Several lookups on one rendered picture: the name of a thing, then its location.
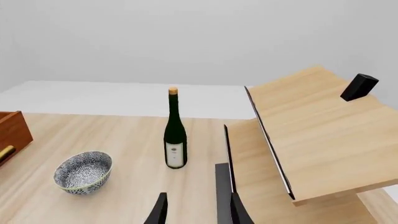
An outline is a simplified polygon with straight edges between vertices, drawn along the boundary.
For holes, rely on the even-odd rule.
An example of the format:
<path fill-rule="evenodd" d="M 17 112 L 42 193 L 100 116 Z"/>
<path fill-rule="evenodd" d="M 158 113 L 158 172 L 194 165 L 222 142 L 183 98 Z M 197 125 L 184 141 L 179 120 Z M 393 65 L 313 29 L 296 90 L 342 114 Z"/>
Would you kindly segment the red-brown wooden drawer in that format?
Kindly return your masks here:
<path fill-rule="evenodd" d="M 0 167 L 32 141 L 32 134 L 21 111 L 0 111 L 0 151 L 9 145 L 16 148 L 15 153 L 1 163 Z"/>

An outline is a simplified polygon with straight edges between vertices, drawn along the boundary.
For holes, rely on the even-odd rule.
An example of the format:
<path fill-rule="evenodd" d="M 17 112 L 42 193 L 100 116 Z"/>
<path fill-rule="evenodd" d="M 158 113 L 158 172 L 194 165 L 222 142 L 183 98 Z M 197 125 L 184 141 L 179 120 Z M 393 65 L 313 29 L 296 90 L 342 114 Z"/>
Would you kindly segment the flat black upright panel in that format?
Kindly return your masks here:
<path fill-rule="evenodd" d="M 231 182 L 228 163 L 215 164 L 217 224 L 233 224 L 230 198 Z"/>

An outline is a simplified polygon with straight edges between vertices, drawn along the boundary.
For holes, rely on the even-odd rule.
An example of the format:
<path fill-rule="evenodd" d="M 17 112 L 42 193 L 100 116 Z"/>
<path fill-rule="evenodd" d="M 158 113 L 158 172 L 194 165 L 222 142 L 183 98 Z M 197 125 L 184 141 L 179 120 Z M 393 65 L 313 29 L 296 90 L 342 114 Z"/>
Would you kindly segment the large pale wooden board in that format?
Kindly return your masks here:
<path fill-rule="evenodd" d="M 296 206 L 398 184 L 398 111 L 322 67 L 248 89 Z"/>

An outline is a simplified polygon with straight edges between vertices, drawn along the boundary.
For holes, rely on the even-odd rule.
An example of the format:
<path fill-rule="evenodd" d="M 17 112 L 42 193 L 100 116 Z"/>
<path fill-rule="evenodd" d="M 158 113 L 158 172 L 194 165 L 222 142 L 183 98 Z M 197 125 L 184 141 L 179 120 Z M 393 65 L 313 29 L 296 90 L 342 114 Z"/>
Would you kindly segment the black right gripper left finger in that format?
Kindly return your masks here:
<path fill-rule="evenodd" d="M 166 224 L 168 210 L 167 193 L 161 192 L 149 216 L 143 224 Z"/>

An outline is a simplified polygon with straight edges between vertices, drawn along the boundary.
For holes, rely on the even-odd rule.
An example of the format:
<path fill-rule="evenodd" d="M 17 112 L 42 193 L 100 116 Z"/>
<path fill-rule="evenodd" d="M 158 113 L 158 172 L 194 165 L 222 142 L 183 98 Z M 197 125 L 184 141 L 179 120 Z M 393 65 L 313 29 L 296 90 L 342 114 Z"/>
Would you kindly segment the small pale wooden board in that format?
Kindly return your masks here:
<path fill-rule="evenodd" d="M 237 192 L 254 224 L 391 224 L 371 197 L 349 195 L 296 207 L 256 119 L 228 126 Z"/>

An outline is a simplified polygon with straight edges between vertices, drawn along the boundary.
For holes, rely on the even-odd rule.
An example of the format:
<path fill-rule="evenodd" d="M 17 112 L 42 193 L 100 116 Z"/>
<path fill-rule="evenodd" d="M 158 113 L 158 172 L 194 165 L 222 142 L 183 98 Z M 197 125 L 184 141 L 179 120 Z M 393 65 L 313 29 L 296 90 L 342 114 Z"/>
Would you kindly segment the dark green wine bottle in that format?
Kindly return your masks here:
<path fill-rule="evenodd" d="M 169 88 L 169 118 L 164 131 L 165 163 L 171 169 L 179 169 L 187 163 L 187 134 L 180 119 L 178 89 Z"/>

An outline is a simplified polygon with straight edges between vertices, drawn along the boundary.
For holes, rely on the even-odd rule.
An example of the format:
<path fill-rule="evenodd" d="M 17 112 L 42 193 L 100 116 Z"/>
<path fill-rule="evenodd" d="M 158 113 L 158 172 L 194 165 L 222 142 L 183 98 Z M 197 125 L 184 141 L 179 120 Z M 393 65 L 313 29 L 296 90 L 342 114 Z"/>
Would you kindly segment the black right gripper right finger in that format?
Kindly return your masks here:
<path fill-rule="evenodd" d="M 251 217 L 247 213 L 238 193 L 231 193 L 229 204 L 232 224 L 254 224 L 254 222 L 251 220 Z"/>

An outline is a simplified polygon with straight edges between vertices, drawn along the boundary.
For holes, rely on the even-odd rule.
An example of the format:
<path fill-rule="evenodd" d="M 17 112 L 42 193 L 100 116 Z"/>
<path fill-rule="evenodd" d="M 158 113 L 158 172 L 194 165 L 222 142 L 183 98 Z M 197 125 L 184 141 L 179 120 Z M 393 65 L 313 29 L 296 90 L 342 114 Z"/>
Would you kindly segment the blue patterned white bowl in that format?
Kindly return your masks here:
<path fill-rule="evenodd" d="M 93 194 L 108 181 L 113 168 L 109 154 L 88 151 L 62 162 L 53 175 L 58 188 L 72 195 Z"/>

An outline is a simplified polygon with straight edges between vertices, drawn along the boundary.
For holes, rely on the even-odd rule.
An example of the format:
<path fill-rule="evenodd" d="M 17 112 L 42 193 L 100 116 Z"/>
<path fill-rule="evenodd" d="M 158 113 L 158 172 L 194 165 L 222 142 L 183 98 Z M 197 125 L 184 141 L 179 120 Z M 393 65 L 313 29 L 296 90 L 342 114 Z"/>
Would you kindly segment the black rectangular block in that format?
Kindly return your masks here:
<path fill-rule="evenodd" d="M 342 92 L 340 98 L 346 102 L 362 98 L 368 95 L 378 82 L 377 78 L 359 73 Z"/>

